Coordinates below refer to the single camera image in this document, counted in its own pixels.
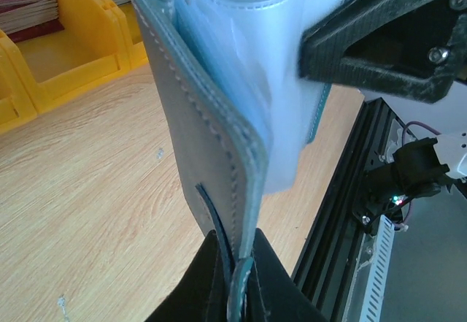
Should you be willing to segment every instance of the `leather cover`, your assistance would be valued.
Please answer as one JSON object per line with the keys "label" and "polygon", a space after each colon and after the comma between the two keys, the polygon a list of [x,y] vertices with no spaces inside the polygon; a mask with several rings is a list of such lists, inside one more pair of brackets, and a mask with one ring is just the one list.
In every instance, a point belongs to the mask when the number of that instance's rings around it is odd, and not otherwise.
{"label": "leather cover", "polygon": [[169,125],[183,192],[202,231],[214,228],[199,196],[213,203],[233,261],[251,253],[266,176],[265,148],[252,126],[188,50],[161,0],[133,0]]}

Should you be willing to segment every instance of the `white perforated plate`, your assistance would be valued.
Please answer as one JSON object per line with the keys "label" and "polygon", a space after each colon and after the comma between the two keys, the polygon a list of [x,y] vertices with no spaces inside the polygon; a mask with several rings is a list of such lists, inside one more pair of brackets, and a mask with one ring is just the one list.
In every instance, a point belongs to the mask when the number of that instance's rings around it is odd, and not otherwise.
{"label": "white perforated plate", "polygon": [[386,277],[393,249],[394,225],[385,216],[381,217],[374,254],[366,285],[360,322],[378,322],[385,294]]}

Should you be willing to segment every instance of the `screw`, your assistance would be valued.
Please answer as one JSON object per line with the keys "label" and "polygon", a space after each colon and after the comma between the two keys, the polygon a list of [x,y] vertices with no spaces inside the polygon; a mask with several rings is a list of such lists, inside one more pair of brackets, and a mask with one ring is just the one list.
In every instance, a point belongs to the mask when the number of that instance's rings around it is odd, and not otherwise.
{"label": "screw", "polygon": [[464,10],[467,8],[467,0],[449,0],[449,6],[453,10]]}
{"label": "screw", "polygon": [[441,64],[447,59],[449,50],[444,47],[433,47],[428,51],[428,60],[433,64]]}

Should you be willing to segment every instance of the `yellow plastic bin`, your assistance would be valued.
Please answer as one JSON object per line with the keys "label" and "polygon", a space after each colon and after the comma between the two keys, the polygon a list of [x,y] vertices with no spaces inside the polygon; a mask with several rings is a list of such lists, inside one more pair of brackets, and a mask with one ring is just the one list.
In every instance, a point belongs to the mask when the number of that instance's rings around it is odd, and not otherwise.
{"label": "yellow plastic bin", "polygon": [[0,134],[33,120],[37,115],[18,73],[2,47],[10,42],[7,35],[0,31]]}
{"label": "yellow plastic bin", "polygon": [[114,4],[58,0],[63,31],[14,44],[7,52],[37,112],[47,112],[131,69]]}
{"label": "yellow plastic bin", "polygon": [[146,50],[144,49],[141,33],[139,31],[136,13],[132,4],[116,6],[112,0],[102,0],[109,6],[120,21],[123,37],[128,46],[131,68],[135,69],[148,62]]}

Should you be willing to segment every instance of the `wooden surface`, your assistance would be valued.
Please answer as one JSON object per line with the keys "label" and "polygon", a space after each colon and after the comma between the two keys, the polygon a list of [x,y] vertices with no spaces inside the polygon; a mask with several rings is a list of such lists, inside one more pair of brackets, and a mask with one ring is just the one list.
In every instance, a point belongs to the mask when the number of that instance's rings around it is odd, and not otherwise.
{"label": "wooden surface", "polygon": [[[333,88],[296,185],[263,202],[289,273],[362,100]],[[203,239],[147,66],[0,136],[0,187],[2,321],[143,321]]]}

